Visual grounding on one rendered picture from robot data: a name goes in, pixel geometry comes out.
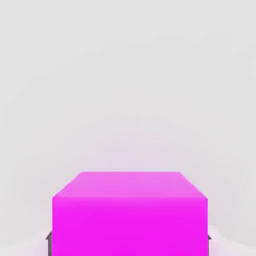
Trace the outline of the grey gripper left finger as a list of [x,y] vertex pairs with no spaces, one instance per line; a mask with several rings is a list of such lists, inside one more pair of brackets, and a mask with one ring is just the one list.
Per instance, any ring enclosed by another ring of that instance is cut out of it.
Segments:
[[28,246],[27,256],[52,256],[52,228],[43,227]]

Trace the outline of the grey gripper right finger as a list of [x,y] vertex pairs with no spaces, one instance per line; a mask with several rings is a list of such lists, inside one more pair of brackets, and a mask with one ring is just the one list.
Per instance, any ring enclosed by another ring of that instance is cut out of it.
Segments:
[[228,240],[213,226],[208,226],[208,255],[209,256],[230,256]]

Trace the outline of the small magenta cube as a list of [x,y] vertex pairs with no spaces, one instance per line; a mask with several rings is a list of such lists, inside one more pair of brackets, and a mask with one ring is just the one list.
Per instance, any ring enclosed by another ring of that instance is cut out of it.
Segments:
[[85,171],[52,198],[52,256],[208,255],[208,199],[179,172]]

